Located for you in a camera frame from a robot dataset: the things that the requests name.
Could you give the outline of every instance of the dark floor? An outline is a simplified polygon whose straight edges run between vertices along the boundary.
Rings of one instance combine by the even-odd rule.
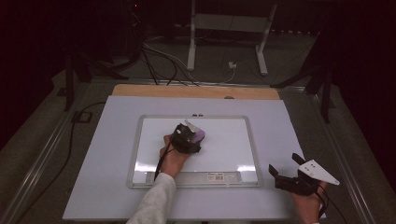
[[[172,84],[179,84],[178,79],[192,85],[188,79],[195,79],[200,85],[268,88],[269,84],[298,73],[315,38],[309,35],[271,34],[264,50],[269,71],[266,77],[260,76],[258,72],[254,54],[254,45],[257,42],[254,36],[235,43],[220,43],[217,39],[201,40],[197,47],[195,70],[189,74],[184,71],[186,77],[178,72]],[[183,63],[187,61],[189,48],[187,37],[178,37],[172,43],[161,37],[152,37],[146,41],[146,44],[147,48],[172,54]],[[158,74],[164,76],[159,79],[165,84],[174,74],[173,65],[167,59],[154,55],[148,54],[148,58]],[[122,57],[118,58],[118,62],[123,60]],[[235,70],[228,68],[228,62],[236,62]],[[64,73],[56,76],[53,79],[55,84],[53,92],[1,150],[0,214],[9,215],[7,207],[14,205],[20,209],[17,213],[20,215],[21,211],[38,197],[66,160],[71,132],[69,121],[73,112],[86,105],[105,101],[114,86],[120,83],[95,70],[92,72],[95,76],[91,83],[78,85],[76,103],[70,113],[64,112],[64,98],[56,96],[57,91],[64,86]],[[122,71],[121,74],[129,78],[123,83],[154,84],[147,65],[142,61]],[[394,192],[382,174],[358,125],[350,115],[339,90],[332,87],[333,108],[329,111],[331,123],[326,124],[318,113],[318,97],[303,92],[308,80],[309,78],[300,80],[285,90],[279,90],[280,97],[290,112],[290,119],[305,157],[315,159],[341,180],[342,184],[339,187],[329,187],[329,193],[348,223],[394,222],[396,220]],[[68,223],[62,220],[64,208],[102,109],[102,105],[92,107],[90,109],[93,113],[92,121],[75,127],[71,160],[53,185],[30,207],[21,223]],[[38,173],[40,178],[36,180],[31,197],[27,202],[16,206],[12,203],[12,199],[20,193],[18,188],[25,175],[40,152],[49,147],[53,148],[52,154],[49,155],[50,160],[46,164],[46,169]],[[327,215],[328,218],[323,219],[321,223],[343,222],[333,206],[329,207]]]

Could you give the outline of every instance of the barcode label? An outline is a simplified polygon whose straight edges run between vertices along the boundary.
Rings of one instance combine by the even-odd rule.
[[[207,181],[224,181],[224,173],[207,173]]]

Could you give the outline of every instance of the desk leg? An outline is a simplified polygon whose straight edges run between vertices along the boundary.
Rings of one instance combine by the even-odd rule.
[[[270,15],[268,16],[267,23],[265,24],[264,32],[262,33],[262,42],[260,43],[260,45],[256,45],[257,61],[259,62],[260,74],[263,76],[268,75],[268,70],[267,70],[267,65],[265,64],[264,55],[262,54],[262,51],[264,50],[265,42],[267,41],[268,35],[270,34],[271,31],[271,25],[276,12],[276,7],[277,4],[273,4],[271,6],[271,12]]]
[[[187,60],[187,70],[192,72],[195,64],[195,0],[191,0],[191,35],[189,59]]]

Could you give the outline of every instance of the sleeve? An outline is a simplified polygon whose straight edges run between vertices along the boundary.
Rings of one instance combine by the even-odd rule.
[[[160,173],[127,224],[166,223],[175,193],[176,183],[174,178]]]

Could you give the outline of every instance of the person's right hand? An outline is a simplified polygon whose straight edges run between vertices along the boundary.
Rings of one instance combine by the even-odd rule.
[[[165,152],[166,147],[171,141],[171,135],[166,135],[163,137],[163,141],[165,142],[165,147],[160,150],[160,157]],[[175,178],[178,173],[183,169],[184,162],[189,158],[190,154],[180,153],[175,148],[170,145],[168,148],[168,153],[165,155],[163,159],[163,165],[161,166],[161,172],[166,173],[173,178]]]
[[[320,182],[319,184],[323,188],[325,188],[327,185],[327,183],[324,181]],[[320,196],[323,195],[322,188],[318,188],[318,194]],[[291,193],[291,198],[294,201],[295,209],[300,218],[301,224],[312,224],[318,222],[321,200],[315,193],[309,196]]]

